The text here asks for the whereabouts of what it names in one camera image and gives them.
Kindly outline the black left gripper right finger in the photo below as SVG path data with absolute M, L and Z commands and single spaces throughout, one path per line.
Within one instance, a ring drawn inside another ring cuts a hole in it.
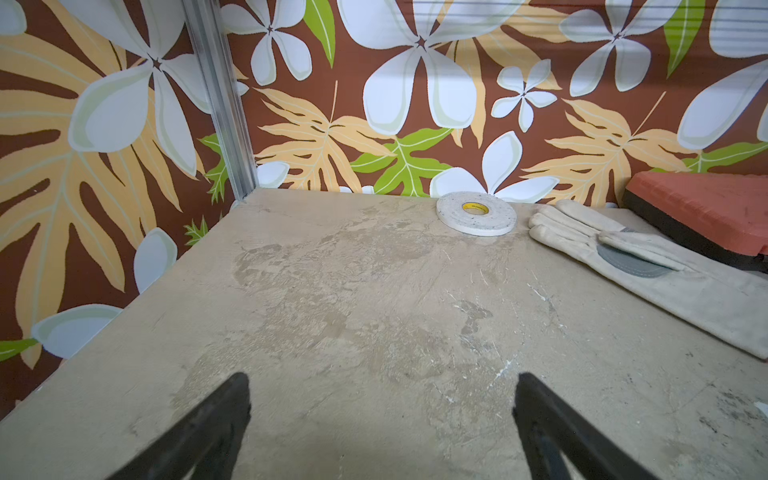
M 533 479 L 569 479 L 567 461 L 586 479 L 655 477 L 530 372 L 518 376 L 512 416 Z

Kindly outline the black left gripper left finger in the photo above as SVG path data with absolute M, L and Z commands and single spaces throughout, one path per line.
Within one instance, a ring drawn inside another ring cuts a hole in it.
M 236 372 L 112 479 L 230 479 L 251 418 L 249 378 Z

